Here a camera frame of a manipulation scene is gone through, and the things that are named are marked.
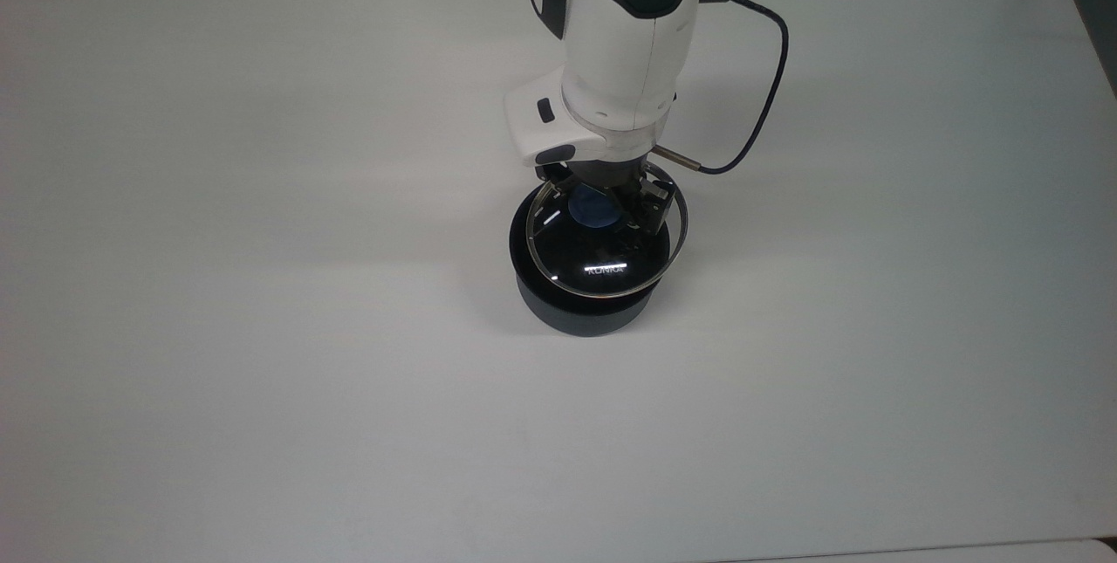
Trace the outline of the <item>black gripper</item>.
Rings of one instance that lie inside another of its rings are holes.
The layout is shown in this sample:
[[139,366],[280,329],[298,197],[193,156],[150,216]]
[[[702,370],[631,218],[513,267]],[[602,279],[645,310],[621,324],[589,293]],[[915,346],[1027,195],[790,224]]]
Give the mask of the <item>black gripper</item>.
[[544,212],[561,216],[630,216],[634,228],[658,236],[678,204],[678,188],[646,158],[622,162],[555,161],[535,166]]

